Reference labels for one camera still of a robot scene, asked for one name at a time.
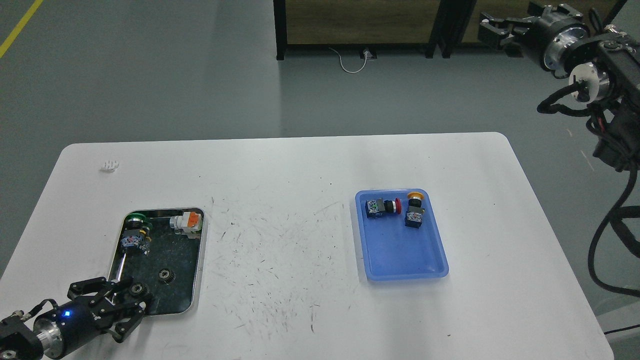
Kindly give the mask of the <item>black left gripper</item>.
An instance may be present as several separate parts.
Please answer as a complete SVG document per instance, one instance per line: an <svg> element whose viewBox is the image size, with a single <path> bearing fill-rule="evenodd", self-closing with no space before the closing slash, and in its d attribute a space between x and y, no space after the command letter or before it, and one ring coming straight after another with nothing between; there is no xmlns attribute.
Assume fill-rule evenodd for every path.
<svg viewBox="0 0 640 360"><path fill-rule="evenodd" d="M146 316L154 295L148 292L114 304L104 298L96 300L88 294L106 298L127 290L132 284L132 276L119 281L99 276L71 283L68 288L70 301L35 319L34 332L44 355L62 359L108 331L116 343L123 343Z"/></svg>

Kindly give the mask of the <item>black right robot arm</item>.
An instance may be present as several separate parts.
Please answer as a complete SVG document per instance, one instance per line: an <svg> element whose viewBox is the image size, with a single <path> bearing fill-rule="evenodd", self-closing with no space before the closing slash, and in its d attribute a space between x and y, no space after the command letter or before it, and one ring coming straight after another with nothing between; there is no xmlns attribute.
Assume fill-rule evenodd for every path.
<svg viewBox="0 0 640 360"><path fill-rule="evenodd" d="M540 114L587 117L593 155L618 173L639 169L639 41L604 24L596 9L530 2L524 18L479 17L478 40L527 57L567 85L542 100Z"/></svg>

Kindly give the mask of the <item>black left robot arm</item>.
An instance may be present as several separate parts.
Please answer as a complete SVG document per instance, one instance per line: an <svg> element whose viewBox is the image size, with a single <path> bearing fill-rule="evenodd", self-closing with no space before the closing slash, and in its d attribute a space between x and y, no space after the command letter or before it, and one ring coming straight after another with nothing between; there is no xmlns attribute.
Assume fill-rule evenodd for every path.
<svg viewBox="0 0 640 360"><path fill-rule="evenodd" d="M3 360L60 360L97 337L111 335L123 343L139 326L154 294L131 276L103 276L70 285L68 301L42 300L28 312L15 311L1 321Z"/></svg>

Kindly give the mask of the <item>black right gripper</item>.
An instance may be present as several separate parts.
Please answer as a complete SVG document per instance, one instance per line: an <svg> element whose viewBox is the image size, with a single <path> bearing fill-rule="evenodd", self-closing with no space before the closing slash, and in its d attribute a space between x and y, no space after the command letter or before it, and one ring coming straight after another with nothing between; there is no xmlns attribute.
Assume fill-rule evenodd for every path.
<svg viewBox="0 0 640 360"><path fill-rule="evenodd" d="M522 57L523 53L544 71L564 69L569 47L590 36L583 13L568 4L529 4L526 12L528 18L480 12L478 41L509 57Z"/></svg>

